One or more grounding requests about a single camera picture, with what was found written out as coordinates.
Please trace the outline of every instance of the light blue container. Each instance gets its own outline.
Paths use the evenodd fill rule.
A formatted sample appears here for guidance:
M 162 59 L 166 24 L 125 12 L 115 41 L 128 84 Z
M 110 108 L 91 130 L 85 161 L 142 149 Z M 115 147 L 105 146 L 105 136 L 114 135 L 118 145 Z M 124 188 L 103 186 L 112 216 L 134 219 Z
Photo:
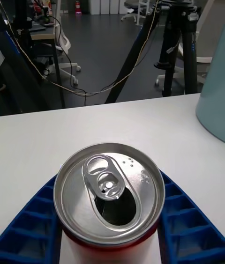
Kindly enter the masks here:
M 225 27 L 196 108 L 203 126 L 225 141 Z

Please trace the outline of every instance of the white table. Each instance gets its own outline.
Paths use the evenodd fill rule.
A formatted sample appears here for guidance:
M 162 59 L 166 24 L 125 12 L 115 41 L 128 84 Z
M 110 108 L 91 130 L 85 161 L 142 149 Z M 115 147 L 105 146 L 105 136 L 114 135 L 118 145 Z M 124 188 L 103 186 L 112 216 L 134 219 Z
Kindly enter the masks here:
M 146 153 L 225 235 L 225 144 L 198 122 L 198 99 L 183 95 L 0 117 L 0 232 L 73 153 L 110 141 Z M 158 264 L 156 236 L 153 241 L 151 257 Z M 60 262 L 72 263 L 65 240 L 62 245 Z

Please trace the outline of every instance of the can lid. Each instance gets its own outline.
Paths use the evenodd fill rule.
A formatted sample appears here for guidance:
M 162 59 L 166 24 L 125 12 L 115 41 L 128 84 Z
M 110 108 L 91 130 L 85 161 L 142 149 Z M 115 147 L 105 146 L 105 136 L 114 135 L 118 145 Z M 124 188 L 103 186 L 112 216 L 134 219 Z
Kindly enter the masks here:
M 156 165 L 121 144 L 99 144 L 74 154 L 54 185 L 54 204 L 64 226 L 81 240 L 103 245 L 129 242 L 146 233 L 164 199 Z

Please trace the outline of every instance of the fire extinguisher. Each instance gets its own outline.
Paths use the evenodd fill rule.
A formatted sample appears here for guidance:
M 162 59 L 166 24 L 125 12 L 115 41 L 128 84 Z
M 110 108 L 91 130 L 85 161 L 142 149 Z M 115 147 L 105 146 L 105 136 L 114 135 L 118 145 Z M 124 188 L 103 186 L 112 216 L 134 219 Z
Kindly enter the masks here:
M 79 1 L 76 1 L 76 3 L 75 3 L 75 14 L 76 15 L 82 15 L 81 5 L 80 5 Z

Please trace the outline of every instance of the can rim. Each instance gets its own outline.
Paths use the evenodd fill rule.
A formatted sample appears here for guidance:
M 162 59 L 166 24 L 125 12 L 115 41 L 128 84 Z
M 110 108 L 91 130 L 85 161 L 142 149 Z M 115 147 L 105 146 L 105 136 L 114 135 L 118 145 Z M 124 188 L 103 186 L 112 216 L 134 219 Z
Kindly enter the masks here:
M 89 145 L 85 148 L 82 148 L 80 150 L 78 150 L 77 152 L 75 152 L 71 157 L 69 157 L 65 162 L 64 164 L 61 166 L 57 176 L 56 176 L 56 179 L 55 179 L 55 183 L 54 183 L 54 188 L 53 188 L 53 201 L 54 201 L 54 207 L 55 207 L 55 211 L 61 221 L 61 223 L 63 224 L 63 226 L 68 229 L 70 231 L 71 234 L 73 234 L 75 237 L 79 238 L 80 240 L 84 241 L 84 242 L 89 242 L 91 244 L 96 244 L 98 246 L 108 246 L 109 244 L 112 245 L 112 246 L 116 246 L 116 245 L 119 245 L 119 244 L 122 244 L 122 243 L 128 243 L 128 242 L 135 242 L 137 241 L 140 237 L 146 235 L 146 233 L 157 223 L 158 219 L 159 219 L 159 216 L 162 212 L 162 209 L 163 209 L 163 206 L 164 206 L 164 203 L 165 203 L 165 186 L 163 186 L 163 192 L 162 192 L 162 203 L 161 203 L 161 206 L 159 207 L 158 209 L 158 213 L 157 215 L 155 216 L 155 218 L 151 221 L 151 223 L 148 225 L 148 227 L 146 229 L 144 229 L 142 232 L 140 232 L 139 234 L 137 235 L 134 235 L 130 238 L 124 238 L 124 239 L 120 239 L 119 242 L 105 242 L 105 243 L 102 243 L 102 242 L 98 242 L 97 240 L 89 240 L 86 236 L 84 236 L 83 234 L 79 233 L 79 232 L 76 232 L 74 229 L 72 229 L 68 224 L 66 224 L 65 220 L 61 217 L 61 213 L 57 207 L 57 198 L 56 198 L 56 184 L 57 184 L 57 180 L 60 176 L 60 172 L 62 171 L 64 165 L 69 162 L 76 154 L 78 154 L 79 152 L 82 152 L 86 149 L 89 149 L 91 147 L 94 147 L 96 145 L 108 145 L 108 144 L 115 144 L 115 145 L 120 145 L 120 146 L 124 146 L 124 147 L 128 147 L 128 148 L 131 148 L 135 151 L 137 151 L 138 153 L 142 154 L 144 157 L 148 158 L 151 160 L 152 164 L 154 164 L 154 168 L 157 170 L 158 172 L 158 176 L 160 177 L 160 180 L 162 181 L 162 184 L 164 184 L 164 181 L 163 181 L 163 177 L 162 177 L 162 174 L 160 172 L 160 170 L 158 169 L 157 165 L 154 163 L 154 161 L 149 157 L 147 156 L 145 153 L 143 153 L 142 151 L 134 148 L 134 147 L 131 147 L 131 146 L 128 146 L 128 145 L 125 145 L 125 144 L 121 144 L 121 143 L 115 143 L 115 142 L 102 142 L 102 143 L 96 143 L 94 145 Z

